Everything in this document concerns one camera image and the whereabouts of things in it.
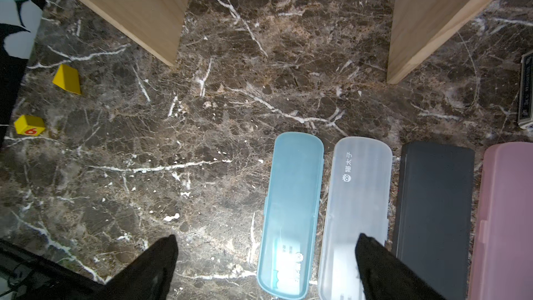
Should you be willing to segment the pink pencil case top shelf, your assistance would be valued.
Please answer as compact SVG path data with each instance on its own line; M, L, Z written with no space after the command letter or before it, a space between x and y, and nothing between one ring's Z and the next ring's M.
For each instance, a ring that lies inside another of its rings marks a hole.
M532 298L530 142L484 153L468 298Z

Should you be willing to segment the dark grey pencil case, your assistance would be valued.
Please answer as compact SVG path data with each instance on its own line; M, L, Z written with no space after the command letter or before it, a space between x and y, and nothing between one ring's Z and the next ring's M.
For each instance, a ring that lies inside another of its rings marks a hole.
M473 150L434 142L403 146L393 253L445 299L465 299Z

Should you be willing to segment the light blue pencil case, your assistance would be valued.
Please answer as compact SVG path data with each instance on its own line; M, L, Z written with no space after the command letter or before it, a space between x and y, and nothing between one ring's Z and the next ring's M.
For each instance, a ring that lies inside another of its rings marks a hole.
M314 262L323 176L322 141L286 132L274 144L257 280L280 299L304 299Z

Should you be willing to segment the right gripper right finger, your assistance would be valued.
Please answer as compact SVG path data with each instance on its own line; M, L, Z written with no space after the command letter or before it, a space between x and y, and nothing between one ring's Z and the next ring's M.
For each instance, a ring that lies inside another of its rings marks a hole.
M359 235L355 258L367 299L444 300L373 237Z

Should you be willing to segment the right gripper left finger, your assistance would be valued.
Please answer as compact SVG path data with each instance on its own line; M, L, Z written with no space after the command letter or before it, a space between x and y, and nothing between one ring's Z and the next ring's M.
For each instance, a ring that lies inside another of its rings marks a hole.
M92 299L166 299L178 258L176 237L162 237Z

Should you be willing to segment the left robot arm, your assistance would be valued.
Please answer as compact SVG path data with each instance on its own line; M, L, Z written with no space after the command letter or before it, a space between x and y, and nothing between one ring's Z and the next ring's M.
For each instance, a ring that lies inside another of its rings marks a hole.
M104 285L1 241L2 299L91 299Z

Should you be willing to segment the white pencil case top shelf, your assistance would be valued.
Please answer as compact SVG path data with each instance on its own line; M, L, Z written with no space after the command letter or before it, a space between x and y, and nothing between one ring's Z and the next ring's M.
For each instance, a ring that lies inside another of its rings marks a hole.
M320 299L364 299L359 235L384 244L393 154L383 142L346 137L335 146L318 274Z

